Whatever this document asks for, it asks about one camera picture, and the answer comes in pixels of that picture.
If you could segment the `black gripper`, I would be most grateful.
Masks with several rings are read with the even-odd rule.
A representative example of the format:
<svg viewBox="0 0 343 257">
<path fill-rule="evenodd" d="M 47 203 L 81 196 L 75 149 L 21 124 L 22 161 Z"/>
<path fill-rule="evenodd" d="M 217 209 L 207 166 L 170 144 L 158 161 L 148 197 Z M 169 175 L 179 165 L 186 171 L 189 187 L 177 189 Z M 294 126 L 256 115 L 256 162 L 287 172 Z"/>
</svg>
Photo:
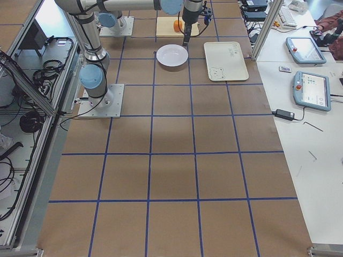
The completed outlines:
<svg viewBox="0 0 343 257">
<path fill-rule="evenodd" d="M 185 0 L 183 5 L 182 19 L 185 22 L 183 46 L 188 46 L 192 25 L 198 21 L 199 16 L 205 17 L 205 24 L 209 23 L 212 16 L 212 9 L 206 6 L 207 1 Z"/>
</svg>

